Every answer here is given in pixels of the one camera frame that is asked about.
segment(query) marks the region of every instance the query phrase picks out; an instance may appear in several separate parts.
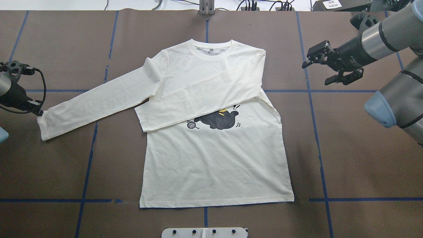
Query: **blue tape grid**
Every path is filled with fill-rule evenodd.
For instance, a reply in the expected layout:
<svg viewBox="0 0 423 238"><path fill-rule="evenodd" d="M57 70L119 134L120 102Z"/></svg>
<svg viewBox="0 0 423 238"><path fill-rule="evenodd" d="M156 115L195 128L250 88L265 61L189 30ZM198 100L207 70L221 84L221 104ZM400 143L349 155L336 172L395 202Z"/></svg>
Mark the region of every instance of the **blue tape grid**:
<svg viewBox="0 0 423 238"><path fill-rule="evenodd" d="M302 57L303 57L303 60L305 61L305 52L304 52L304 44L303 44L303 40L302 40L300 19L299 19L298 12L296 12L296 14L297 14L297 25L298 25L298 33L299 33L300 44L301 44ZM22 35L24 26L26 24L28 15L29 15L29 11L27 11L26 14L25 14L22 26L19 30L19 34L18 34L18 37L16 39L15 45L13 47L12 53L10 55L9 61L11 61L12 58L13 58L13 55L14 55L15 50L17 48L19 39ZM118 15L119 15L119 11L116 11L115 22L114 22L114 26L113 26L113 33L112 33L112 38L111 38L111 42L110 42L109 59L111 59L111 56L112 56L113 42L114 42L114 37L115 37ZM209 42L209 20L206 20L206 42ZM399 61L401 69L404 69L400 55L398 54L398 52L396 54L397 54L398 61ZM107 81L108 69L109 69L109 65L107 65L106 69L105 69L104 82ZM323 163L322 163L322 159L321 159L319 135L317 133L316 119L315 119L315 115L314 115L314 107L313 107L313 100L312 100L311 94L312 93L373 93L376 90L312 90L310 88L310 81L309 81L307 69L304 70L304 73L305 73L305 78L306 78L307 90L264 90L264 91L268 92L268 93L291 93L291 92L308 93L310 109L311 109L311 114L312 114L312 119L313 119L315 139L316 139L316 143L317 143L317 147L318 147L318 151L319 151L319 162L320 162L320 166L321 166L320 167L321 168L321 179L322 179L322 185L323 185L323 190L324 190L324 198L310 198L309 202L325 202L328 225L329 225L329 230L330 230L330 237L333 237L333 229L332 229L332 222L331 222L331 217L330 217L329 202L423 201L423 197L369 197L369 198L328 198L327 197L327 189L326 189L326 183L325 183L325 178L324 178ZM34 89L34 90L27 90L27 91L28 92L42 92L43 90ZM86 92L86 91L88 91L88 89L50 89L50 90L47 90L47 91L48 92ZM79 229L80 229L80 225L81 225L84 204L85 203L111 203L112 202L111 199L85 199L88 181L89 181L89 174L90 174L90 170L91 170L91 163L92 163L92 158L93 158L93 150L94 150L94 144L95 144L95 140L96 140L97 130L98 130L98 122L96 122L96 125L94 127L94 134L93 134L93 140L92 140L92 144L91 144L90 157L89 157L89 160L88 160L87 172L86 172L86 175L85 175L85 182L84 182L84 190L83 190L81 199L0 199L0 202L81 203L80 213L79 213L79 216L78 216L77 229L76 229L76 232L75 232L75 237L76 238L79 237ZM208 207L204 207L204 227L208 227Z"/></svg>

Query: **neckline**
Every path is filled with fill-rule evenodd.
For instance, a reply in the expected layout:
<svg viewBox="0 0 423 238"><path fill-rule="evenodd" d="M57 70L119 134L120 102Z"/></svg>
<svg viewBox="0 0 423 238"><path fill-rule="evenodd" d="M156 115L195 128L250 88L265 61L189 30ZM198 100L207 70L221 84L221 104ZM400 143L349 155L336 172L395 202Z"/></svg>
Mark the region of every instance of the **neckline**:
<svg viewBox="0 0 423 238"><path fill-rule="evenodd" d="M205 55L195 50L195 47L204 47L204 48L225 48L229 47L229 49L219 55ZM198 58L205 60L205 61L217 61L229 56L234 48L236 47L236 41L230 40L224 43L205 43L205 42L198 42L196 40L189 40L188 41L188 48L190 49L191 53Z"/></svg>

